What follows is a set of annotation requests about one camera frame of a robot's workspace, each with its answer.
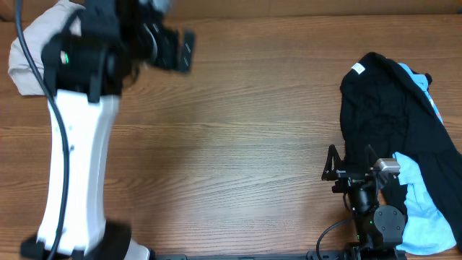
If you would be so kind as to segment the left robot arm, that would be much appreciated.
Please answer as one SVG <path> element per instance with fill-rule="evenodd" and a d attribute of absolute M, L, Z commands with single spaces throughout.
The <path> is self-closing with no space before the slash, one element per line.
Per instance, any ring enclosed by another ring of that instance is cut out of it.
<path fill-rule="evenodd" d="M 140 64 L 187 73 L 195 35 L 163 25 L 168 1 L 87 1 L 31 66 L 51 116 L 51 166 L 43 220 L 25 240 L 27 259 L 153 259 L 131 228 L 105 218 L 108 144 L 123 81 Z"/>

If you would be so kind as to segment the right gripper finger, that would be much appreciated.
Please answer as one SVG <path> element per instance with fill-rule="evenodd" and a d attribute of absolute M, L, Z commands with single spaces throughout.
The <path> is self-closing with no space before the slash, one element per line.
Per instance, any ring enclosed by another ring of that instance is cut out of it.
<path fill-rule="evenodd" d="M 378 161 L 379 157 L 375 153 L 375 150 L 370 144 L 365 147 L 365 167 L 367 171 L 374 171 L 375 163 Z"/>
<path fill-rule="evenodd" d="M 326 164 L 322 172 L 322 181 L 336 181 L 338 177 L 337 170 L 342 168 L 342 159 L 334 144 L 331 144 L 328 148 L 328 154 Z"/>

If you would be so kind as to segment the beige khaki shorts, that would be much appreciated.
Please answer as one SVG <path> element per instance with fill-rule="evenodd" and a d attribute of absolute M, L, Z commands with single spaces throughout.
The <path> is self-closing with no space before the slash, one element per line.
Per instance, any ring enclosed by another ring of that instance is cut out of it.
<path fill-rule="evenodd" d="M 78 9 L 84 9 L 81 4 L 68 0 L 57 1 L 51 8 L 36 18 L 27 26 L 23 35 L 33 61 L 43 77 L 44 65 L 41 52 L 52 36 L 62 31 L 69 16 Z M 25 54 L 16 38 L 10 48 L 8 75 L 18 89 L 20 95 L 44 95 L 35 78 Z"/>

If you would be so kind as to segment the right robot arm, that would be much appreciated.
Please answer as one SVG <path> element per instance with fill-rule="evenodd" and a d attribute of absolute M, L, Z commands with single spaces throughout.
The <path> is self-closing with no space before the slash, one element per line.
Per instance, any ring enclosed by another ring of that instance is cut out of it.
<path fill-rule="evenodd" d="M 365 159 L 365 170 L 352 170 L 340 158 L 333 144 L 328 148 L 321 179 L 334 182 L 332 191 L 343 196 L 344 206 L 352 216 L 323 231 L 315 248 L 318 259 L 406 258 L 404 251 L 396 249 L 403 242 L 404 214 L 394 206 L 381 205 L 378 199 L 379 190 L 397 179 L 400 165 L 394 158 L 377 157 L 370 145 L 365 148 Z M 346 244 L 342 251 L 322 251 L 321 241 L 327 233 L 350 221 L 354 223 L 357 241 Z"/>

